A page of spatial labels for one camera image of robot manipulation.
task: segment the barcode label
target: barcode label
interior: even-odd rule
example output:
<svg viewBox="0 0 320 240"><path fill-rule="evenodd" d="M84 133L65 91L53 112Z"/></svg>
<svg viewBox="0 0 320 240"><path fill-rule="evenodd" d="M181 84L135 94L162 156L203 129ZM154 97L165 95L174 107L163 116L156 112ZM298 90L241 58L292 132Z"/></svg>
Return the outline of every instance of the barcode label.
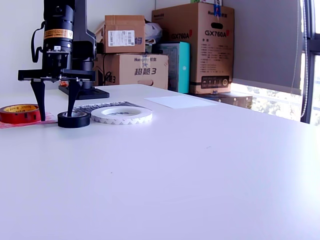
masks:
<svg viewBox="0 0 320 240"><path fill-rule="evenodd" d="M135 45L135 31L108 31L108 46L109 47L127 47Z"/></svg>

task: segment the window frame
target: window frame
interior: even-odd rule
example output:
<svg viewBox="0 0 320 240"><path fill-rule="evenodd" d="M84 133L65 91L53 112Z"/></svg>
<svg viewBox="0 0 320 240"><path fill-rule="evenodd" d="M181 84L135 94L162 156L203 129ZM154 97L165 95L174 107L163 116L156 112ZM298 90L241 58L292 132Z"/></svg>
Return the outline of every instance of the window frame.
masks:
<svg viewBox="0 0 320 240"><path fill-rule="evenodd" d="M305 71L305 76L308 76L308 89L307 81L304 81L303 97L302 97L302 112L304 111L304 105L307 100L305 114L301 118L301 122L310 124L311 113L313 110L313 94L315 84L315 57L320 55L320 33L316 33L316 15L315 15L315 0L303 0L305 4L305 18L306 18L306 38L307 49L303 44L303 51L307 52L308 66Z"/></svg>

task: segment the tape roll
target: tape roll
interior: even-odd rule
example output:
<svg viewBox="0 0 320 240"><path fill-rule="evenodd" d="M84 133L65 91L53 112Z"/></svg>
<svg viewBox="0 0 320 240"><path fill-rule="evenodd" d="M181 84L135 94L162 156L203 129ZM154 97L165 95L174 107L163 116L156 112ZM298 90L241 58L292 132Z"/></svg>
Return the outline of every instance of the tape roll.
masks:
<svg viewBox="0 0 320 240"><path fill-rule="evenodd" d="M36 104L17 104L0 109L0 122L5 124L29 124L41 120Z"/></svg>
<svg viewBox="0 0 320 240"><path fill-rule="evenodd" d="M103 107L91 112L95 122L111 125L142 124L152 119L151 110L135 106Z"/></svg>
<svg viewBox="0 0 320 240"><path fill-rule="evenodd" d="M82 111L73 111L71 116L67 112L58 114L58 126L65 129L78 129L90 124L90 114Z"/></svg>

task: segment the teal box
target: teal box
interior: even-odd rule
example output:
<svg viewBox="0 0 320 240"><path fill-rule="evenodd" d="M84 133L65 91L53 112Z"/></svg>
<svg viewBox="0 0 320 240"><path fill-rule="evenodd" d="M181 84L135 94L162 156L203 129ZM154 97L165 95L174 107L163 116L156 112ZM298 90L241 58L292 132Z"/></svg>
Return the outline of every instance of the teal box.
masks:
<svg viewBox="0 0 320 240"><path fill-rule="evenodd" d="M190 44L187 42L166 42L152 46L155 54L168 55L168 90L181 94L189 93Z"/></svg>

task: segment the black tape roll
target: black tape roll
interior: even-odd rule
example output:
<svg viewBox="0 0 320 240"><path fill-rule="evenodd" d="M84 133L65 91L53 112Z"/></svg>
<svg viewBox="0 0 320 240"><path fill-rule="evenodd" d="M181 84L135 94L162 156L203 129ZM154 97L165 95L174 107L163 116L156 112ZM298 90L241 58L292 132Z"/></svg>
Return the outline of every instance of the black tape roll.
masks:
<svg viewBox="0 0 320 240"><path fill-rule="evenodd" d="M68 117L67 112L58 114L58 126L65 129L83 128L90 124L90 114L82 111L73 111Z"/></svg>

